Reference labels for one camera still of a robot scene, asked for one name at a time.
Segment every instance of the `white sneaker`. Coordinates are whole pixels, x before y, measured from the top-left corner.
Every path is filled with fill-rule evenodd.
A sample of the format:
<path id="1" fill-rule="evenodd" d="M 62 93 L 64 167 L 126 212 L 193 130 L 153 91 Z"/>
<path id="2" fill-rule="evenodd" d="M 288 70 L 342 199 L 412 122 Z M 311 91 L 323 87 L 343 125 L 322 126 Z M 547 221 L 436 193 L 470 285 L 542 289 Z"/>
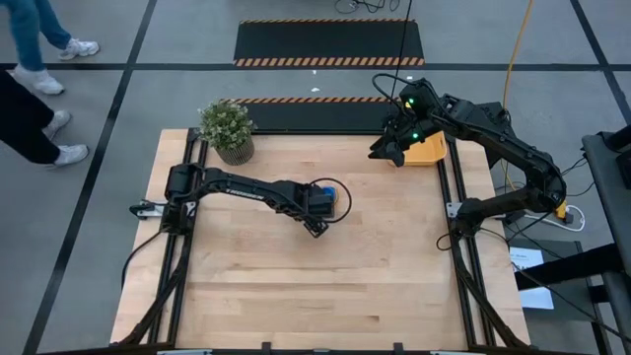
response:
<path id="1" fill-rule="evenodd" d="M 34 72 L 18 64 L 13 73 L 19 80 L 28 83 L 44 94 L 59 95 L 63 92 L 63 86 L 55 78 L 51 77 L 46 69 Z"/>
<path id="2" fill-rule="evenodd" d="M 70 60 L 77 55 L 88 56 L 95 55 L 99 51 L 99 44 L 94 41 L 80 41 L 76 38 L 70 39 L 66 49 L 59 53 L 59 59 Z"/>
<path id="3" fill-rule="evenodd" d="M 59 148 L 59 157 L 57 157 L 57 160 L 53 163 L 53 166 L 56 168 L 79 163 L 86 159 L 90 152 L 85 144 L 57 146 L 57 148 Z"/>
<path id="4" fill-rule="evenodd" d="M 48 137 L 48 140 L 52 140 L 55 134 L 57 134 L 57 131 L 68 124 L 70 118 L 72 118 L 72 114 L 67 110 L 56 111 L 50 123 L 43 128 L 43 134 Z"/>

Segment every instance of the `blue object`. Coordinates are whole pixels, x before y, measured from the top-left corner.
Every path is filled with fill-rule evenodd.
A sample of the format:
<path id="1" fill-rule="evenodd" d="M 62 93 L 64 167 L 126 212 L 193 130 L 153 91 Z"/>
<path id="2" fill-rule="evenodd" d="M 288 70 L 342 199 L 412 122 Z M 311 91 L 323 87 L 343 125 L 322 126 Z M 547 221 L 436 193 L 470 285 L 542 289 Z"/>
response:
<path id="1" fill-rule="evenodd" d="M 335 190 L 335 187 L 333 187 L 333 186 L 323 186 L 322 190 L 324 190 L 325 194 L 333 196 L 333 201 L 337 202 L 337 191 Z"/>

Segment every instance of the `yellow cable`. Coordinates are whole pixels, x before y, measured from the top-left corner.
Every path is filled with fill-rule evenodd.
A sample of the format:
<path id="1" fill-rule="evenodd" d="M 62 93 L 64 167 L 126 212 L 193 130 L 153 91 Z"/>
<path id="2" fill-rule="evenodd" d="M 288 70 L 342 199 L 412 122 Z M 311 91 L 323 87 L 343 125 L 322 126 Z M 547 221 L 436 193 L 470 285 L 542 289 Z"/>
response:
<path id="1" fill-rule="evenodd" d="M 526 8 L 526 14 L 524 15 L 524 20 L 522 21 L 522 27 L 520 28 L 520 33 L 517 35 L 517 42 L 515 42 L 515 48 L 513 48 L 513 55 L 511 55 L 511 61 L 509 62 L 509 69 L 506 72 L 506 81 L 504 82 L 504 98 L 502 100 L 502 106 L 506 108 L 507 98 L 509 95 L 509 83 L 511 82 L 511 72 L 513 71 L 513 64 L 515 64 L 515 58 L 517 58 L 517 53 L 520 51 L 520 45 L 522 44 L 522 35 L 524 34 L 524 30 L 526 29 L 526 25 L 528 20 L 530 19 L 530 12 L 532 10 L 532 2 L 533 0 L 528 1 L 528 7 Z M 508 166 L 504 166 L 504 161 L 500 161 L 500 165 L 502 166 L 502 170 L 504 170 L 504 179 L 509 182 L 511 189 L 513 191 L 516 190 L 511 177 L 509 176 Z"/>
<path id="2" fill-rule="evenodd" d="M 530 12 L 532 10 L 532 2 L 533 0 L 528 1 L 526 14 L 524 15 L 524 20 L 522 21 L 522 28 L 520 29 L 520 33 L 517 36 L 517 42 L 515 42 L 513 55 L 511 56 L 511 61 L 509 62 L 509 70 L 506 72 L 506 81 L 504 82 L 504 99 L 502 102 L 502 106 L 504 108 L 506 108 L 507 98 L 509 94 L 509 83 L 511 82 L 511 72 L 513 71 L 513 64 L 515 63 L 515 58 L 517 58 L 517 53 L 520 51 L 520 45 L 522 44 L 522 35 L 524 34 L 524 30 L 526 29 L 528 19 L 530 18 Z"/>

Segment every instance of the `white paper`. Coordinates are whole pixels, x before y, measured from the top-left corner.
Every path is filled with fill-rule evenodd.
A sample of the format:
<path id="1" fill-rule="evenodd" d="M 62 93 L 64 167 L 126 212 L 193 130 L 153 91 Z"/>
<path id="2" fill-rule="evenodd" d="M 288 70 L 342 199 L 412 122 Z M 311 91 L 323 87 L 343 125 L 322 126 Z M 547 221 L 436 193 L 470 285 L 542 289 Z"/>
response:
<path id="1" fill-rule="evenodd" d="M 511 260 L 519 268 L 525 269 L 542 264 L 543 253 L 538 249 L 511 247 Z M 538 287 L 521 291 L 520 298 L 522 299 L 522 307 L 524 308 L 554 310 L 552 295 L 546 288 Z"/>

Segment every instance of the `person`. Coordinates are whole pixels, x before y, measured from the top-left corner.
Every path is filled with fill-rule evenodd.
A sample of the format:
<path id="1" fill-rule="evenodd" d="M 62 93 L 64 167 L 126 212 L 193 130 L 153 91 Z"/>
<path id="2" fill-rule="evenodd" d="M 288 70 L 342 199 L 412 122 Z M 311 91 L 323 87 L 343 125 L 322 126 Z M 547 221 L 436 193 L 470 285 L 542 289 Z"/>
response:
<path id="1" fill-rule="evenodd" d="M 53 112 L 4 70 L 0 70 L 0 93 L 0 141 L 33 163 L 52 167 L 78 163 L 88 156 L 86 145 L 51 142 L 70 121 L 68 111 Z"/>
<path id="2" fill-rule="evenodd" d="M 48 74 L 39 50 L 39 31 L 48 42 L 61 49 L 59 59 L 70 60 L 79 56 L 94 55 L 99 44 L 80 41 L 68 34 L 57 21 L 48 0 L 0 0 L 9 9 L 11 34 L 16 43 L 19 64 L 15 75 L 24 83 L 47 95 L 58 95 L 64 90 Z"/>

